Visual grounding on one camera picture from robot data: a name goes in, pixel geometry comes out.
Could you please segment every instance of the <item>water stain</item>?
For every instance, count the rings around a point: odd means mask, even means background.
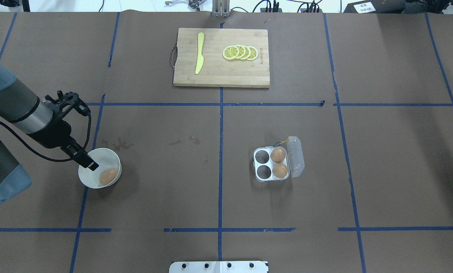
[[[124,148],[124,150],[127,150],[127,149],[129,149],[131,146],[134,145],[133,143],[127,145],[127,141],[123,141],[123,142],[122,142],[122,140],[121,140],[120,138],[118,138],[118,142],[119,142],[118,145],[117,145],[116,143],[113,144],[113,147],[114,147],[114,149],[115,149],[116,151],[120,151],[121,148]]]
[[[181,140],[177,140],[176,142],[169,142],[169,145],[176,145],[181,143]]]
[[[199,145],[201,143],[201,139],[200,138],[195,138],[195,137],[193,137],[191,135],[189,136],[188,139],[192,140],[195,145]]]

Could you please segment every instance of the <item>wooden cutting board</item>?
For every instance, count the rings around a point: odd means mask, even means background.
[[[200,32],[204,33],[204,64],[196,75]],[[231,45],[253,46],[258,49],[258,57],[253,61],[226,60],[223,58],[223,49]],[[269,88],[268,31],[180,28],[177,35],[174,85]]]

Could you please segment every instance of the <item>blue tape line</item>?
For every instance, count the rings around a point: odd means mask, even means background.
[[[98,111],[98,118],[97,118],[97,125],[95,127],[95,135],[93,137],[93,147],[92,150],[95,149],[96,144],[97,144],[97,136],[98,136],[98,130],[100,129],[100,122],[102,121],[102,112],[103,112],[103,103],[105,102],[105,94],[102,95],[102,101],[100,103],[100,110]],[[78,219],[78,231],[76,232],[76,237],[75,237],[75,244],[73,247],[73,254],[72,254],[72,262],[70,265],[70,273],[73,273],[74,271],[74,264],[76,261],[76,253],[78,252],[78,244],[80,242],[80,230],[81,230],[81,225],[83,223],[83,215],[85,214],[85,206],[86,206],[86,197],[88,195],[88,187],[85,186],[85,190],[83,191],[83,199],[81,202],[81,209],[80,209],[80,217]]]
[[[115,47],[115,38],[117,38],[117,28],[119,27],[120,12],[117,12],[115,19],[115,30],[113,31],[112,46],[110,47],[110,60],[108,60],[108,67],[112,65],[113,48]]]
[[[223,228],[223,232],[292,232],[294,230],[294,227]]]
[[[76,228],[0,228],[0,232],[76,232]]]
[[[218,103],[188,103],[188,102],[107,102],[103,104],[111,106],[147,106],[147,107],[218,107]]]
[[[325,100],[313,103],[261,103],[261,102],[240,102],[226,103],[224,107],[323,107]],[[221,104],[215,102],[89,102],[86,105],[96,107],[104,105],[107,107],[124,106],[145,106],[145,107],[219,107]]]
[[[418,231],[418,230],[453,230],[453,226],[377,226],[377,227],[340,227],[337,231]]]
[[[93,137],[92,150],[95,149],[97,146],[98,129],[100,129],[100,122],[102,121],[102,112],[103,112],[104,105],[105,105],[105,94],[102,95],[102,101],[100,102],[100,109],[98,110],[97,125],[95,127],[95,135]]]
[[[76,261],[76,253],[78,251],[78,243],[80,241],[80,232],[77,232],[76,233],[76,237],[75,237],[75,244],[74,244],[74,247],[73,247],[73,255],[72,255],[72,262],[70,264],[70,273],[73,273],[74,271],[74,263]]]
[[[334,78],[334,61],[332,59],[331,41],[329,39],[329,29],[327,26],[327,17],[326,17],[325,13],[323,14],[323,16],[324,16],[324,27],[325,27],[325,31],[326,31],[326,39],[327,39],[327,49],[329,52],[329,61],[331,63],[332,84],[334,85],[334,90],[336,92],[335,93],[336,94],[336,103],[340,104],[339,92],[337,90],[337,83],[336,83],[336,79]],[[339,105],[337,106],[337,115],[339,116],[339,125],[341,126],[341,136],[342,136],[342,140],[343,140],[344,157],[346,159],[346,164],[348,166],[349,183],[350,183],[350,187],[351,187],[351,201],[353,203],[354,221],[356,223],[356,227],[359,227],[358,208],[356,207],[356,196],[354,194],[353,176],[351,174],[351,164],[349,161],[348,145],[346,144],[346,134],[344,132],[343,116],[341,113],[341,107]],[[357,231],[357,237],[358,237],[359,256],[361,259],[361,268],[363,270],[363,273],[366,273],[365,254],[363,251],[363,242],[361,239],[360,231]]]
[[[432,34],[432,28],[430,26],[428,13],[425,13],[425,20],[427,21],[427,28],[429,29],[430,39],[431,39],[432,45],[434,47],[434,52],[436,53],[437,61],[438,61],[439,66],[440,66],[440,71],[442,71],[442,76],[444,77],[445,86],[447,87],[448,95],[450,96],[450,101],[452,101],[452,105],[453,105],[452,90],[450,90],[450,85],[448,84],[448,80],[447,80],[447,76],[445,74],[444,66],[442,65],[442,61],[440,60],[440,56],[439,56],[439,53],[438,53],[438,50],[437,50],[437,45],[436,45],[436,42],[434,40],[434,35]]]
[[[112,232],[111,228],[82,228],[80,232]]]
[[[0,227],[0,232],[112,232],[111,228],[7,228]]]
[[[340,107],[451,107],[453,104],[333,104]]]
[[[250,103],[250,102],[241,102],[238,104],[235,103],[227,103],[223,104],[226,107],[323,107],[325,104],[325,100],[321,102],[315,103],[297,103],[297,104],[290,104],[290,103]]]
[[[219,88],[218,261],[222,258],[223,228],[223,88]]]
[[[231,227],[224,227],[221,228],[221,233],[223,232],[291,232],[294,231],[295,228],[293,227],[256,227],[256,228],[231,228]],[[219,228],[165,228],[164,229],[165,233],[171,233],[171,232],[219,232]]]
[[[2,54],[4,54],[4,49],[6,49],[6,45],[8,44],[9,36],[11,35],[11,31],[13,30],[14,22],[16,21],[17,17],[17,12],[14,13],[13,20],[11,21],[11,24],[9,26],[8,34],[6,35],[6,38],[4,40],[4,43],[2,44],[1,52],[0,52],[0,62],[2,58]]]
[[[165,228],[164,232],[218,232],[218,228]]]

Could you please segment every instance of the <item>label sticker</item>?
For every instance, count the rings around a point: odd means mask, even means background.
[[[361,4],[357,4],[357,5],[353,5],[353,6],[358,13],[367,13],[367,12],[376,11],[375,7],[373,7],[373,4],[371,2],[361,3]]]

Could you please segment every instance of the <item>egg holder slot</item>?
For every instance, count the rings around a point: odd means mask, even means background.
[[[285,180],[290,175],[290,166],[288,163],[288,156],[287,151],[280,147],[285,152],[285,158],[282,164],[287,166],[287,174],[284,177],[278,178],[273,175],[273,167],[276,164],[280,164],[274,162],[270,157],[270,153],[277,147],[259,147],[254,152],[254,168],[255,168],[255,178],[258,182],[267,182],[267,181],[282,181]]]
[[[299,177],[304,171],[304,152],[302,151],[301,140],[296,136],[289,136],[286,141],[282,142],[286,147],[259,147],[254,151],[253,166],[255,172],[255,178],[258,182],[267,182],[267,181],[282,181],[290,176]],[[282,178],[278,178],[273,175],[273,167],[276,163],[271,159],[271,152],[276,148],[282,148],[285,152],[285,158],[281,162],[287,166],[287,175]]]

